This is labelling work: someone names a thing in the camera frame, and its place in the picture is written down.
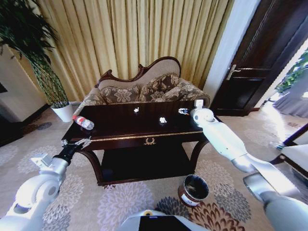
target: door handle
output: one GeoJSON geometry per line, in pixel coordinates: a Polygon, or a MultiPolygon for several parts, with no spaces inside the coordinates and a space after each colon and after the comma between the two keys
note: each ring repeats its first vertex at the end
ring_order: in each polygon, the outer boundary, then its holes
{"type": "Polygon", "coordinates": [[[229,71],[229,74],[228,74],[226,80],[230,80],[233,72],[240,72],[241,71],[241,70],[235,70],[235,68],[236,68],[236,64],[233,64],[232,67],[231,67],[231,70],[229,71]]]}

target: door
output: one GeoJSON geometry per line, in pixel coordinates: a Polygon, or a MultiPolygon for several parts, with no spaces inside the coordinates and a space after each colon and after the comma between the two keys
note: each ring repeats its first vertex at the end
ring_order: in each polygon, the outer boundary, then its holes
{"type": "Polygon", "coordinates": [[[308,0],[262,0],[211,105],[246,116],[308,37],[308,0]]]}

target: gold drawer handle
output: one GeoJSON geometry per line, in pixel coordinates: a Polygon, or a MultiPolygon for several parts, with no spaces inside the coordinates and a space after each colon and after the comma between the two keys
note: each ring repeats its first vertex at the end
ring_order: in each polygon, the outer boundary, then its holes
{"type": "Polygon", "coordinates": [[[149,142],[149,138],[146,138],[144,145],[153,145],[153,144],[156,144],[154,138],[152,138],[151,142],[149,142]]]}

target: black screen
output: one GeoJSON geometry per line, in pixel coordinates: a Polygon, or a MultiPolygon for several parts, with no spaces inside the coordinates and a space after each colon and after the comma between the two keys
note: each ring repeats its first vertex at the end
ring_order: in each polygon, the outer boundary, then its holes
{"type": "Polygon", "coordinates": [[[175,216],[144,216],[140,218],[139,231],[162,230],[191,231],[175,216]]]}

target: floor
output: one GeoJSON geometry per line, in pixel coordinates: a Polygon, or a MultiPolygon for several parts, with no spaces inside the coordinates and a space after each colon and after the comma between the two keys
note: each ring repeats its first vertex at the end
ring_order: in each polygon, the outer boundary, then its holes
{"type": "MultiPolygon", "coordinates": [[[[220,119],[244,141],[250,154],[263,160],[275,158],[279,151],[274,144],[308,122],[307,119],[281,115],[270,104],[249,116],[220,116],[220,119]]],[[[62,149],[61,137],[68,126],[48,109],[24,129],[23,138],[0,148],[0,217],[12,205],[19,186],[38,173],[38,168],[29,158],[39,152],[51,156],[58,154],[62,149]]],[[[194,145],[193,142],[183,144],[188,155],[194,145]]],[[[96,151],[96,154],[102,160],[103,151],[96,151]]],[[[303,193],[299,199],[308,203],[305,179],[287,164],[277,167],[303,193]]],[[[90,163],[76,154],[59,197],[44,214],[43,230],[113,231],[129,215],[145,209],[181,215],[212,231],[272,230],[262,204],[243,184],[242,179],[248,174],[234,168],[210,144],[200,153],[196,173],[207,181],[210,195],[198,207],[190,209],[179,201],[177,195],[184,177],[98,187],[90,163]]]]}

